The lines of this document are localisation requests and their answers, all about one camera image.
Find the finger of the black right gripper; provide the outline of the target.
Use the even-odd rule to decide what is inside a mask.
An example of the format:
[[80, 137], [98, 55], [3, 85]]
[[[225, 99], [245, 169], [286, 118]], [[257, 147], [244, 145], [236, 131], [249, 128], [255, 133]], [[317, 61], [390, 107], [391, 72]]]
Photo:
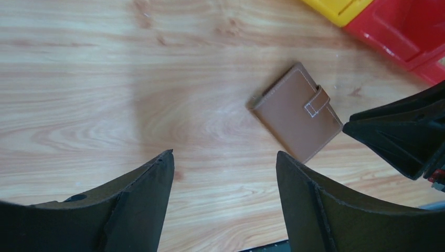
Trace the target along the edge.
[[350, 121], [343, 131], [411, 180], [444, 168], [444, 100], [409, 112]]
[[350, 121], [370, 119], [417, 110], [444, 99], [444, 80], [440, 83], [410, 97], [389, 103], [384, 106], [365, 110], [350, 116]]

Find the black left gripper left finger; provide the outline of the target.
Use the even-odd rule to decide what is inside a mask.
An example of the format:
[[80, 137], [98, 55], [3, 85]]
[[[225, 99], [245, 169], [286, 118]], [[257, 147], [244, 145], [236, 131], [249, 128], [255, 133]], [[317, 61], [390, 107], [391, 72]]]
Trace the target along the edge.
[[65, 201], [1, 202], [1, 251], [157, 251], [174, 180], [166, 150]]

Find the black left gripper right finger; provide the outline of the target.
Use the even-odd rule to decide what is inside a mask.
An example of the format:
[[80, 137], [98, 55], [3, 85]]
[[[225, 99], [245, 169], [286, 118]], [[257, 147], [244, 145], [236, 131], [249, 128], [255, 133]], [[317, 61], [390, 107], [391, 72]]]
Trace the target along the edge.
[[355, 191], [279, 151], [280, 201], [292, 251], [444, 251], [444, 211]]

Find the brown leather card holder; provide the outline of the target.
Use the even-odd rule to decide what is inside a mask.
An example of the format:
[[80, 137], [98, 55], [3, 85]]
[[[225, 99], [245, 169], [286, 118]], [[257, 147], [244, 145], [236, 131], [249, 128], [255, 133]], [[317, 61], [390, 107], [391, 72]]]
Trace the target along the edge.
[[248, 102], [248, 109], [296, 160], [306, 163], [332, 141], [343, 124], [330, 97], [301, 62]]

